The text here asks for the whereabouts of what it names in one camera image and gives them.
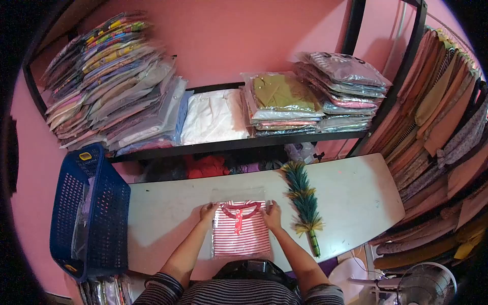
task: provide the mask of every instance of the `person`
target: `person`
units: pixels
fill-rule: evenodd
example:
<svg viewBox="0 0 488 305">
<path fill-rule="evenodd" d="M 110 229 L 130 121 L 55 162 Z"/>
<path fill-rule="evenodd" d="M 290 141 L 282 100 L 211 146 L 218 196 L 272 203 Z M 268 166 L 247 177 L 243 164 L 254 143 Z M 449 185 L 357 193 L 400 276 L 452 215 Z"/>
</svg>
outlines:
<svg viewBox="0 0 488 305">
<path fill-rule="evenodd" d="M 267 209 L 262 209 L 261 214 L 297 277 L 298 289 L 292 290 L 293 285 L 289 285 L 293 283 L 292 279 L 276 279 L 277 276 L 270 276 L 272 280 L 263 280 L 267 274 L 262 272 L 250 272 L 240 279 L 236 279 L 236 276 L 232 276 L 231 279 L 226 276 L 219 279 L 214 277 L 212 280 L 190 285 L 191 272 L 207 231 L 212 227 L 217 208 L 217 203 L 209 203 L 201 208 L 200 221 L 171 254 L 161 270 L 146 281 L 145 290 L 134 305 L 344 305 L 344 294 L 341 289 L 330 283 L 315 260 L 281 227 L 281 209 L 275 201 L 272 201 Z M 286 277 L 279 268 L 276 270 L 277 267 L 270 261 L 260 262 L 268 262 L 274 270 L 274 275 L 283 274 Z"/>
</svg>

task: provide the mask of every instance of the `black bag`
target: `black bag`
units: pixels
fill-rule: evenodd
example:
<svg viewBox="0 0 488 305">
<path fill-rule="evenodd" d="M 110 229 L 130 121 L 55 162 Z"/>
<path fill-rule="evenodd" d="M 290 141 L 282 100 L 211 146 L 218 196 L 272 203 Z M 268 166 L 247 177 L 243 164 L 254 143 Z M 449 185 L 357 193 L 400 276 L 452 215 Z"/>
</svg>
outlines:
<svg viewBox="0 0 488 305">
<path fill-rule="evenodd" d="M 269 260 L 242 260 L 225 264 L 213 280 L 248 279 L 280 283 L 291 291 L 298 291 L 296 279 L 287 276 L 283 270 Z"/>
</svg>

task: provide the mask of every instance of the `blue plastic basket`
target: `blue plastic basket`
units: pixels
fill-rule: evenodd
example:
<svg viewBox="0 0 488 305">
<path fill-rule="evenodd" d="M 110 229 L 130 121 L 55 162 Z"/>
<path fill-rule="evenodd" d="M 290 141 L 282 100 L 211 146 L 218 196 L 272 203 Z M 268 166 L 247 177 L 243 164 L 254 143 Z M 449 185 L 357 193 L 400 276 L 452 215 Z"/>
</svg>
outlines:
<svg viewBox="0 0 488 305">
<path fill-rule="evenodd" d="M 83 185 L 95 177 L 83 260 L 71 259 L 71 241 Z M 78 282 L 127 271 L 130 187 L 104 156 L 100 144 L 71 152 L 63 160 L 54 198 L 49 249 L 53 260 Z"/>
</svg>

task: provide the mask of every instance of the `red striped shirt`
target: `red striped shirt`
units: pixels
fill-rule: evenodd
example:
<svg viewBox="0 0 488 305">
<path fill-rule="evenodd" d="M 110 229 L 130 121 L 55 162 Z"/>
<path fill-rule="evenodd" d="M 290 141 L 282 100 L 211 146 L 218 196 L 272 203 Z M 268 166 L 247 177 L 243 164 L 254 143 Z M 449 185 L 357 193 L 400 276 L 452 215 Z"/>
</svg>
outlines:
<svg viewBox="0 0 488 305">
<path fill-rule="evenodd" d="M 265 201 L 221 203 L 215 212 L 213 227 L 214 256 L 246 256 L 271 251 L 269 232 L 259 212 L 265 204 Z M 235 233 L 237 208 L 243 212 L 240 234 Z"/>
</svg>

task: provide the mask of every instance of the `hand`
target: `hand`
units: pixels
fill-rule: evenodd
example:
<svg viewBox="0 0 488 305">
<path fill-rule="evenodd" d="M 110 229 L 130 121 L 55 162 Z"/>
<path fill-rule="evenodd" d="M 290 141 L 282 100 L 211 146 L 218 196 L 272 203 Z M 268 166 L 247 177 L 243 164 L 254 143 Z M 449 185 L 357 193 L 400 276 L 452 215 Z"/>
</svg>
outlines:
<svg viewBox="0 0 488 305">
<path fill-rule="evenodd" d="M 200 222 L 208 225 L 212 224 L 212 220 L 215 217 L 215 211 L 219 208 L 218 203 L 209 203 L 200 209 Z"/>
<path fill-rule="evenodd" d="M 267 209 L 261 209 L 261 215 L 263 216 L 264 224 L 268 229 L 273 232 L 274 230 L 281 229 L 281 208 L 276 201 L 271 201 L 273 205 L 270 205 Z"/>
</svg>

